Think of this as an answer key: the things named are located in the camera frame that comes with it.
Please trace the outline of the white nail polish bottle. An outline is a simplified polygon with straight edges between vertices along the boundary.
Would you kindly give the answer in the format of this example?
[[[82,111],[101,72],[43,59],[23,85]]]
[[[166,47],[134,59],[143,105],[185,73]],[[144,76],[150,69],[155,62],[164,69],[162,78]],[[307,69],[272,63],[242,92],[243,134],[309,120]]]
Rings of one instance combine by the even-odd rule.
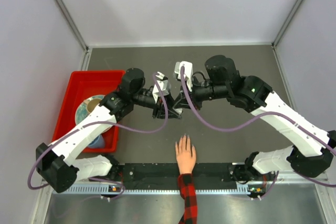
[[[178,114],[182,114],[182,113],[183,113],[183,109],[182,109],[182,108],[175,109],[175,111],[176,111]]]

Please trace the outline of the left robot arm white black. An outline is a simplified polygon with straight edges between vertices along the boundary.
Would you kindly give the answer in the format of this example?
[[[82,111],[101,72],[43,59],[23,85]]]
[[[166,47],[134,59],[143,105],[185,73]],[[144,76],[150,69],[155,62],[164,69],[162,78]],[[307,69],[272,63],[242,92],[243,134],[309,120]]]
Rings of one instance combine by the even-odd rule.
[[[152,109],[154,118],[181,118],[183,110],[174,106],[167,77],[157,72],[153,78],[154,86],[145,89],[144,72],[139,68],[128,69],[118,88],[105,95],[83,121],[58,140],[49,145],[41,143],[36,148],[34,170],[58,193],[91,177],[116,179],[119,168],[111,157],[98,155],[79,159],[78,156],[99,135],[118,126],[135,105]]]

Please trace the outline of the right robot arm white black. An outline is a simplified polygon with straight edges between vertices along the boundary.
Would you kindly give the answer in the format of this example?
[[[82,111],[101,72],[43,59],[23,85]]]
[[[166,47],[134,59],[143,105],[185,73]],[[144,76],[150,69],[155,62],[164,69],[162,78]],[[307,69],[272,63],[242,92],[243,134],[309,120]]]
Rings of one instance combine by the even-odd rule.
[[[253,152],[244,163],[244,180],[279,171],[294,171],[304,178],[316,178],[325,172],[335,157],[335,131],[325,131],[307,121],[287,105],[265,81],[256,76],[241,76],[232,59],[215,55],[205,62],[208,74],[198,81],[193,65],[175,64],[174,75],[181,82],[176,108],[191,109],[208,127],[221,132],[238,131],[262,119],[287,138],[292,145],[272,152]],[[211,126],[198,114],[204,101],[226,99],[253,118],[235,128]]]

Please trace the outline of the red plaid sleeve forearm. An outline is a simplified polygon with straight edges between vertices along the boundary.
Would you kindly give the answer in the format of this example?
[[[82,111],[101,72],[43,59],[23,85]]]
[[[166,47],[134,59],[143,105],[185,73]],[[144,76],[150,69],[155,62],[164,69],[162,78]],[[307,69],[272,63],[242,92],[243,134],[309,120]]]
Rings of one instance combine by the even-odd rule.
[[[178,186],[184,200],[184,213],[179,221],[183,224],[197,224],[198,207],[196,189],[192,174],[182,174],[178,177]]]

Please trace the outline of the mannequin hand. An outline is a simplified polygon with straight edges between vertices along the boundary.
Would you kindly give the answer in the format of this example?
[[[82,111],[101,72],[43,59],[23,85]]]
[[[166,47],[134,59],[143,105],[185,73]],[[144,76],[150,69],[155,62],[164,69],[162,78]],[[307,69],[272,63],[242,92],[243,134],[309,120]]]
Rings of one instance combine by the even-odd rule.
[[[175,155],[180,175],[191,174],[196,164],[196,149],[188,135],[175,143]]]

